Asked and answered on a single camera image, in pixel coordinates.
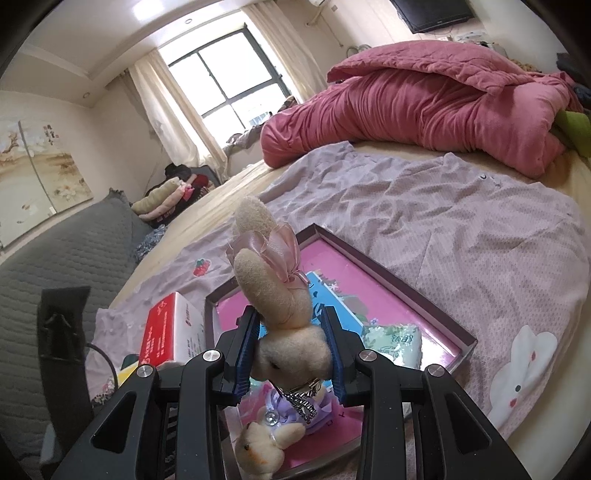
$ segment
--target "red tissue box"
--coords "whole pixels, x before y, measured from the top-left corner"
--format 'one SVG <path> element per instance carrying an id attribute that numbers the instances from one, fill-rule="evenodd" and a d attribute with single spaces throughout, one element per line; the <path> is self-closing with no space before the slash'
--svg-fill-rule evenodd
<path id="1" fill-rule="evenodd" d="M 148 313 L 139 364 L 158 369 L 184 365 L 205 350 L 203 317 L 180 293 L 160 300 Z"/>

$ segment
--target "curtain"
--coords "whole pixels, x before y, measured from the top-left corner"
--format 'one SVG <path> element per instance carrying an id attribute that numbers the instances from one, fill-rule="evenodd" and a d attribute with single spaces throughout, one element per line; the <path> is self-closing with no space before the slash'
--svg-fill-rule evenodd
<path id="1" fill-rule="evenodd" d="M 170 160 L 188 166 L 209 165 L 227 180 L 228 158 L 213 138 L 158 50 L 129 68 L 148 119 Z"/>
<path id="2" fill-rule="evenodd" d="M 139 96 L 138 89 L 135 86 L 133 78 L 131 78 L 129 70 L 125 69 L 122 73 L 119 74 L 119 76 L 115 78 L 115 80 L 113 80 L 113 83 L 115 81 L 119 81 L 121 83 L 121 86 L 123 87 L 123 90 L 125 92 L 125 96 L 129 100 L 131 105 L 134 107 L 134 110 L 148 124 L 150 128 L 148 132 L 150 138 L 160 141 L 160 138 L 156 134 L 156 130 L 154 130 L 154 127 L 152 127 L 152 124 L 150 123 L 150 119 L 148 118 L 148 114 L 146 113 L 146 109 L 144 108 L 144 104 L 142 103 L 142 97 Z"/>
<path id="3" fill-rule="evenodd" d="M 296 29 L 273 0 L 242 8 L 271 46 L 295 84 L 300 103 L 325 90 L 326 80 Z"/>

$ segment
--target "small plush bear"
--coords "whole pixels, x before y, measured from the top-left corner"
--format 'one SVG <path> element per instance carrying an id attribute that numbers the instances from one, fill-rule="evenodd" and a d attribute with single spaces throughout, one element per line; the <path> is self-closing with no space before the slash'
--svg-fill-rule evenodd
<path id="1" fill-rule="evenodd" d="M 266 408 L 259 413 L 259 421 L 247 424 L 240 433 L 234 454 L 238 465 L 254 480 L 271 480 L 285 459 L 283 450 L 304 437 L 306 428 L 301 423 L 290 423 L 272 428 L 262 421 Z"/>

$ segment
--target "television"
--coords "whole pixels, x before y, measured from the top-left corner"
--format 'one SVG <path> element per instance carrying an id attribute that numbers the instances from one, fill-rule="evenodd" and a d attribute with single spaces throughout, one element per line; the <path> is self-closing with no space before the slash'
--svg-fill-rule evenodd
<path id="1" fill-rule="evenodd" d="M 466 0 L 390 0 L 413 33 L 425 33 L 474 18 Z"/>

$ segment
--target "pink comforter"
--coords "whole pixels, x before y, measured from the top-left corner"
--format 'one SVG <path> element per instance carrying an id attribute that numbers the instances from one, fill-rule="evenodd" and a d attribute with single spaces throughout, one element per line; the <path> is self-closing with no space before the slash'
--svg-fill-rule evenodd
<path id="1" fill-rule="evenodd" d="M 339 141 L 396 141 L 439 151 L 484 150 L 536 178 L 565 150 L 549 130 L 582 111 L 564 73 L 527 73 L 472 44 L 419 40 L 372 48 L 335 66 L 333 85 L 264 126 L 265 162 L 279 168 Z"/>

